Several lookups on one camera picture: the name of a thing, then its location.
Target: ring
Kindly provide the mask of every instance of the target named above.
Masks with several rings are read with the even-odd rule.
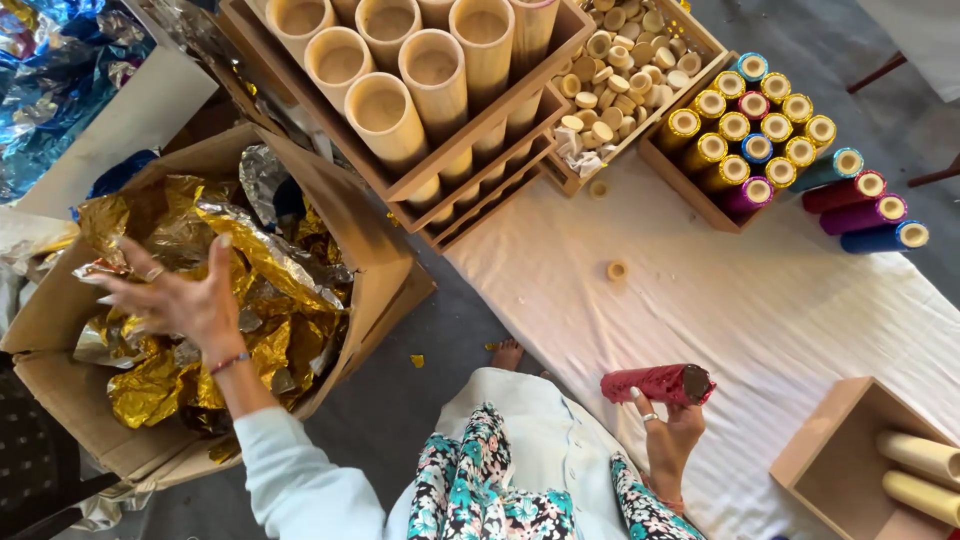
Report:
[[[158,266],[157,268],[152,269],[150,272],[147,272],[147,275],[144,276],[144,281],[147,283],[152,283],[160,274],[166,271],[166,268]]]

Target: light blue sleeve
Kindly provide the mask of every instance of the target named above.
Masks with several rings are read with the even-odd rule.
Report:
[[[253,516],[268,536],[383,538],[386,516],[364,474],[330,463],[286,410],[258,410],[233,428],[247,466]]]

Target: red foil-wrapped cylinder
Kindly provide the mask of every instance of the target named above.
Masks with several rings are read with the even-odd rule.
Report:
[[[853,178],[806,191],[803,196],[804,210],[824,213],[853,203],[879,199],[886,190],[887,183],[883,175],[868,169]]]
[[[770,102],[763,94],[749,91],[736,101],[737,110],[751,120],[760,120],[770,112]]]
[[[614,371],[600,380],[600,391],[612,403],[632,401],[630,387],[636,386],[650,401],[674,405],[703,405],[716,388],[710,373],[695,364]]]

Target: gray floor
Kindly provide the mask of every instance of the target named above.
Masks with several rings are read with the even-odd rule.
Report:
[[[729,48],[758,51],[795,91],[839,127],[837,144],[859,149],[869,168],[904,195],[910,215],[932,230],[910,259],[960,305],[955,226],[960,180],[907,190],[907,179],[946,167],[960,152],[960,106],[945,105],[911,65],[851,97],[844,87],[882,64],[896,46],[853,0],[693,0],[694,15]],[[420,445],[440,407],[487,363],[484,344],[506,332],[476,293],[441,258],[420,248],[439,292],[394,330],[362,370],[336,388],[306,422],[313,441],[341,465],[359,467],[389,509],[411,479]],[[424,355],[416,369],[409,355]],[[523,371],[540,368],[525,358]],[[234,468],[155,494],[109,531],[63,538],[199,540],[263,536],[249,512],[244,472]]]

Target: purple foil-wrapped tube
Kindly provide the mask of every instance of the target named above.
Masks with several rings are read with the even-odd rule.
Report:
[[[726,189],[717,196],[717,206],[727,215],[750,213],[770,203],[774,187],[762,176],[752,176],[741,185]]]
[[[887,193],[875,201],[864,201],[833,209],[820,215],[820,227],[831,236],[892,225],[906,219],[906,201]]]

